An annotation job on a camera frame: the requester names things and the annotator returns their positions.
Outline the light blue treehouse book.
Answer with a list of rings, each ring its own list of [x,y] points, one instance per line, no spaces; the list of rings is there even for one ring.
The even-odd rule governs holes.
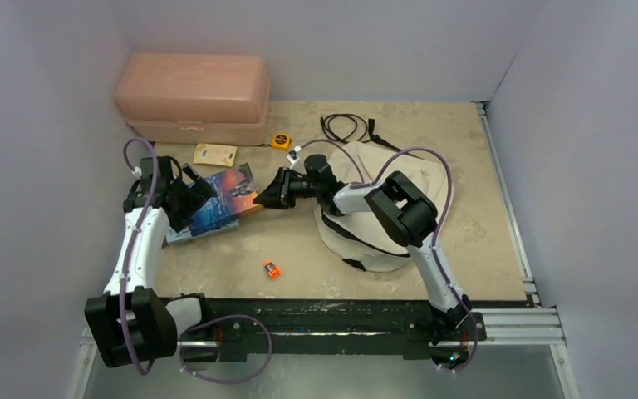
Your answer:
[[[220,234],[230,229],[236,229],[239,226],[238,220],[230,221],[229,223],[220,225],[219,227],[208,229],[204,232],[193,233],[191,228],[186,228],[181,230],[180,232],[175,232],[173,229],[170,229],[163,240],[162,247],[167,247],[171,244],[179,244],[186,241],[190,241],[192,239],[201,239],[203,237],[207,237],[214,234]]]

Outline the beige canvas backpack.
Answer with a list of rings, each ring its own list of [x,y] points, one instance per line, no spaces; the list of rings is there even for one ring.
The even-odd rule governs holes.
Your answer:
[[[320,118],[327,140],[341,144],[328,163],[338,180],[360,185],[378,176],[404,173],[437,207],[437,225],[442,226],[454,196],[454,182],[446,159],[425,160],[414,151],[391,157],[400,151],[375,132],[375,121],[355,114],[332,114]],[[370,213],[330,216],[319,207],[314,211],[324,244],[345,263],[361,271],[389,273],[410,262],[406,249],[395,244]]]

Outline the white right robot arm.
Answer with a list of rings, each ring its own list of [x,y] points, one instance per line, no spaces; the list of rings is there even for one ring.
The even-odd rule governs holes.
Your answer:
[[[477,345],[482,328],[468,297],[448,270],[438,249],[438,210],[403,173],[396,171],[371,185],[340,182],[324,155],[311,155],[305,170],[278,170],[278,200],[284,209],[299,198],[313,198],[334,216],[370,213],[387,237],[404,248],[424,283],[433,315],[434,340],[457,337]]]

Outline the blue Jane Eyre book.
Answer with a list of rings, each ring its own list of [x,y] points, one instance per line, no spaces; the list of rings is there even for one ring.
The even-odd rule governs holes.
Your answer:
[[[238,220],[260,209],[253,199],[258,195],[253,172],[248,163],[215,173],[205,179],[217,191],[217,197],[207,201],[193,216],[189,226],[193,233]]]

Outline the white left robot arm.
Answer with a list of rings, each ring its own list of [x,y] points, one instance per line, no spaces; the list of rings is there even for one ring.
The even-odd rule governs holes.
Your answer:
[[[84,314],[106,366],[131,365],[146,375],[156,360],[177,352],[181,335],[203,340],[227,317],[214,319],[201,294],[163,299],[152,287],[166,233],[186,228],[215,191],[168,156],[143,158],[132,172],[119,258],[103,293],[86,300]]]

